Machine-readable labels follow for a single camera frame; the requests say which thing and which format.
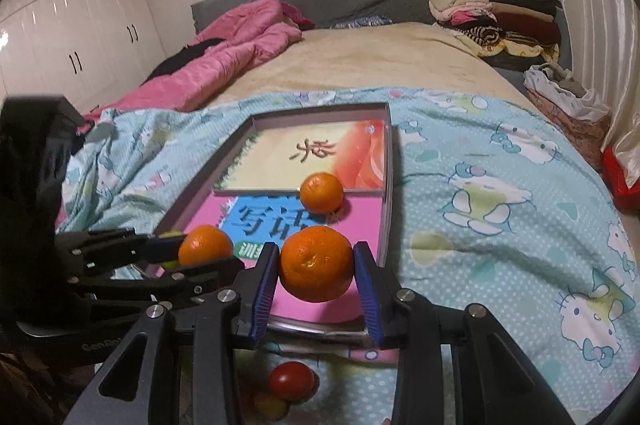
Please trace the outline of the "green jujube fruit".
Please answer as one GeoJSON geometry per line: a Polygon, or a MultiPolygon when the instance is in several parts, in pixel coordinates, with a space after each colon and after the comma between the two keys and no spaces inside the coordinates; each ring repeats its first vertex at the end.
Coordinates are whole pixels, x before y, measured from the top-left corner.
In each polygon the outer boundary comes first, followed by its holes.
{"type": "Polygon", "coordinates": [[[164,241],[169,241],[166,245],[167,252],[164,252],[166,260],[160,262],[160,267],[166,271],[178,269],[180,267],[178,249],[186,235],[182,231],[170,230],[160,233],[158,237],[164,241]]]}

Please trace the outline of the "yellow cherry tomato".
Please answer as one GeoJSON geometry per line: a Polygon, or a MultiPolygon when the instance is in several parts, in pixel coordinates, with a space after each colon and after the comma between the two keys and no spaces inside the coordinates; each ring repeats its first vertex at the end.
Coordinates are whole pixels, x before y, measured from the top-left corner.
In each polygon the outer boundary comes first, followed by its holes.
{"type": "Polygon", "coordinates": [[[258,415],[273,422],[284,419],[290,409],[286,401],[272,393],[255,393],[253,405],[258,415]]]}

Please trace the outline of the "red cherry tomato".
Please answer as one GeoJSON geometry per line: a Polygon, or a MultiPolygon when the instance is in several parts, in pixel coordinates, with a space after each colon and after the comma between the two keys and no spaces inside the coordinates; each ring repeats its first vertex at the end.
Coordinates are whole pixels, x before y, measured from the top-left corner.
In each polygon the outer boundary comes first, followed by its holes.
{"type": "Polygon", "coordinates": [[[310,367],[298,361],[277,365],[268,377],[271,391],[288,402],[307,400],[317,390],[318,377],[310,367]]]}

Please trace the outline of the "large orange tangerine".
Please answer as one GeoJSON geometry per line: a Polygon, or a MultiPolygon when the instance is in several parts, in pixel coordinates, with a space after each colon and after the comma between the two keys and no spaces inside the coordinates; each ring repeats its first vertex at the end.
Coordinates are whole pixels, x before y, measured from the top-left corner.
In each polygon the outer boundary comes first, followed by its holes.
{"type": "Polygon", "coordinates": [[[301,301],[334,301],[347,292],[354,275],[352,245],[331,227],[308,227],[283,242],[280,282],[286,292],[301,301]]]}

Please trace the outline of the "shallow grey cardboard box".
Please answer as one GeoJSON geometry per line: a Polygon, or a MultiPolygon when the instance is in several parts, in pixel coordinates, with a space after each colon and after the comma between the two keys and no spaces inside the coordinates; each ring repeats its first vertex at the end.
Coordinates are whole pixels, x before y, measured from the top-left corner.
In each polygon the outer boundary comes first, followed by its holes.
{"type": "Polygon", "coordinates": [[[239,191],[239,190],[218,190],[214,183],[220,175],[227,169],[235,153],[242,148],[246,138],[258,130],[269,130],[269,128],[280,128],[297,126],[304,124],[320,124],[332,122],[382,120],[386,123],[385,135],[385,184],[381,190],[347,190],[344,187],[344,199],[347,196],[372,196],[379,197],[383,201],[382,226],[380,232],[380,245],[384,249],[384,254],[373,259],[378,266],[386,263],[388,242],[390,242],[390,221],[392,220],[393,203],[393,139],[394,131],[392,120],[390,119],[390,107],[385,102],[373,102],[373,104],[339,104],[338,106],[324,106],[314,108],[299,108],[278,112],[266,112],[248,115],[241,125],[228,137],[224,138],[221,145],[213,152],[205,162],[198,174],[188,183],[174,204],[171,205],[165,216],[160,219],[156,226],[156,233],[163,233],[172,230],[174,223],[181,225],[186,221],[195,208],[199,208],[205,201],[209,193],[215,192],[224,197],[236,196],[295,196],[299,200],[299,189],[294,191],[239,191]]]}

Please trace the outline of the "pink blue book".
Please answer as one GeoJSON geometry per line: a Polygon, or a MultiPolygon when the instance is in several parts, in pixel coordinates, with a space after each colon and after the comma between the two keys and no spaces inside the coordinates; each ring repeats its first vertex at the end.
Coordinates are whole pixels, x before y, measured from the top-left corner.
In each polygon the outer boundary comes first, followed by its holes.
{"type": "Polygon", "coordinates": [[[312,324],[342,324],[360,317],[354,262],[346,246],[362,241],[375,258],[383,201],[372,196],[347,196],[333,215],[309,213],[295,196],[224,197],[209,193],[199,208],[172,230],[186,233],[199,226],[219,228],[230,237],[233,254],[247,266],[258,260],[262,245],[280,247],[282,277],[271,315],[312,324]]]}

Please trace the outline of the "light blue cartoon bedsheet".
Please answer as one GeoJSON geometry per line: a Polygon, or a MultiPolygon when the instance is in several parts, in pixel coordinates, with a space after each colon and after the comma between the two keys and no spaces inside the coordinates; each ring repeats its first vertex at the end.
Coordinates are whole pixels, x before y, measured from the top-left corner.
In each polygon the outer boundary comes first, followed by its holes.
{"type": "Polygon", "coordinates": [[[585,424],[639,367],[639,269],[604,183],[561,132],[503,100],[427,89],[278,93],[193,113],[110,109],[70,160],[62,229],[152,230],[252,114],[386,102],[390,259],[434,303],[488,306],[585,424]]]}

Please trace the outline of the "yellow red book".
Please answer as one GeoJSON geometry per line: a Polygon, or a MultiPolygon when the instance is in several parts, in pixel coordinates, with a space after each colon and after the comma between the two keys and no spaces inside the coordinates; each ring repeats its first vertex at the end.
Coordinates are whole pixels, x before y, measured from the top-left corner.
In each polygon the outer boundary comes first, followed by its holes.
{"type": "Polygon", "coordinates": [[[347,190],[385,184],[386,123],[363,120],[258,130],[214,183],[218,190],[294,191],[312,174],[334,175],[347,190]]]}

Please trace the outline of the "black garment on bed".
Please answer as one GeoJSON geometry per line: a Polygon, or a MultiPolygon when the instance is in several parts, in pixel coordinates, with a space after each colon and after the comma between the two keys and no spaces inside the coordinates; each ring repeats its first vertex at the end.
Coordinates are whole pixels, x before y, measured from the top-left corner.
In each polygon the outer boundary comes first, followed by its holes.
{"type": "Polygon", "coordinates": [[[223,38],[210,38],[194,45],[184,46],[180,52],[168,57],[162,61],[150,74],[145,78],[145,83],[152,81],[153,78],[159,76],[170,75],[184,68],[189,62],[201,58],[209,47],[215,47],[224,42],[223,38]]]}

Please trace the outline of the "white wardrobe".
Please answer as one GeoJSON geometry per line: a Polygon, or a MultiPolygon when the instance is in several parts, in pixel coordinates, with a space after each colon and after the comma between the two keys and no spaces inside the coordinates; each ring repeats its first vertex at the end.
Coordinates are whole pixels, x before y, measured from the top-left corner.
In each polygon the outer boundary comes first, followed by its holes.
{"type": "Polygon", "coordinates": [[[2,0],[1,95],[62,95],[80,112],[126,96],[163,61],[148,0],[2,0]]]}

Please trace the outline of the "red plastic bag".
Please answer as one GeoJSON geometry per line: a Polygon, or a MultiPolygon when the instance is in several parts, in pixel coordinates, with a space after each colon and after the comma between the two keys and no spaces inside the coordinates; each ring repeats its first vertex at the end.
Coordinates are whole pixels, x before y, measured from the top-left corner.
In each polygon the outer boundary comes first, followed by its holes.
{"type": "Polygon", "coordinates": [[[639,182],[631,187],[626,185],[625,171],[616,160],[613,149],[606,147],[602,156],[603,178],[612,193],[616,208],[624,211],[638,211],[640,208],[639,182]]]}

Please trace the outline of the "pink quilt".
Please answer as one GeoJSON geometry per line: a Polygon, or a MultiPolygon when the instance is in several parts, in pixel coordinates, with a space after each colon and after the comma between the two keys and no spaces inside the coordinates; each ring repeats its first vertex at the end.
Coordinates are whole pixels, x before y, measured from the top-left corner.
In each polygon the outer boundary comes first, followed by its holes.
{"type": "Polygon", "coordinates": [[[190,112],[225,89],[242,73],[266,63],[299,42],[314,28],[295,6],[282,0],[254,0],[235,7],[209,23],[195,45],[217,40],[201,57],[170,74],[160,75],[122,99],[85,115],[97,121],[108,109],[190,112]]]}

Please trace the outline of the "white cloth bundle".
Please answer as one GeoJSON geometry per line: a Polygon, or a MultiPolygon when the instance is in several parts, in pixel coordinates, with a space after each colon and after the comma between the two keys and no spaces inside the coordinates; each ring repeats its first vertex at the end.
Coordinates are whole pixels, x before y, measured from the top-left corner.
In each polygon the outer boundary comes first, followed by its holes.
{"type": "Polygon", "coordinates": [[[582,86],[571,70],[555,62],[531,66],[524,72],[524,86],[575,120],[595,123],[610,114],[610,108],[593,89],[582,86]]]}

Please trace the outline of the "beige blanket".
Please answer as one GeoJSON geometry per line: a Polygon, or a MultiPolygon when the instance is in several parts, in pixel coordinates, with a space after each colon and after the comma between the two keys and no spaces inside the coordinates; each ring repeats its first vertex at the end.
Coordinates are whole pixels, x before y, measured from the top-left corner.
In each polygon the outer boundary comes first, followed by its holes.
{"type": "Polygon", "coordinates": [[[209,107],[264,93],[413,87],[533,104],[447,31],[423,23],[312,30],[281,55],[235,78],[209,107]]]}

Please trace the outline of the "blue patterned pillow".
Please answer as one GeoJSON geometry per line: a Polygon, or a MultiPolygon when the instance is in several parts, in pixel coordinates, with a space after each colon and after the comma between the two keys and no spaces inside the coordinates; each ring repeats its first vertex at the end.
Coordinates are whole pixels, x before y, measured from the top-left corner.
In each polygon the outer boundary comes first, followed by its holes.
{"type": "Polygon", "coordinates": [[[348,29],[360,29],[370,28],[370,26],[389,26],[393,23],[393,20],[384,16],[367,16],[357,19],[340,21],[332,24],[331,28],[334,30],[348,30],[348,29]]]}

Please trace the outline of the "stack of folded clothes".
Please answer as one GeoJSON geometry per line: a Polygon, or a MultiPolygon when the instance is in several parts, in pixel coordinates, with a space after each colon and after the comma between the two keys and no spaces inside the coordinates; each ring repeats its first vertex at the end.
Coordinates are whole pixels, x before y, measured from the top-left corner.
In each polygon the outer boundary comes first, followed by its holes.
{"type": "Polygon", "coordinates": [[[558,61],[567,36],[560,0],[427,0],[434,23],[497,68],[558,61]]]}

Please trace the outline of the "white curtain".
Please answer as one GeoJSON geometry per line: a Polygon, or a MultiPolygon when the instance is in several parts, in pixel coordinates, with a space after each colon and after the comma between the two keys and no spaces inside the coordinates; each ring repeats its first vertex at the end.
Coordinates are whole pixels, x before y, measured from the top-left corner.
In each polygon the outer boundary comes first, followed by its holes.
{"type": "Polygon", "coordinates": [[[634,0],[562,0],[574,72],[611,108],[605,141],[639,148],[639,8],[634,0]]]}

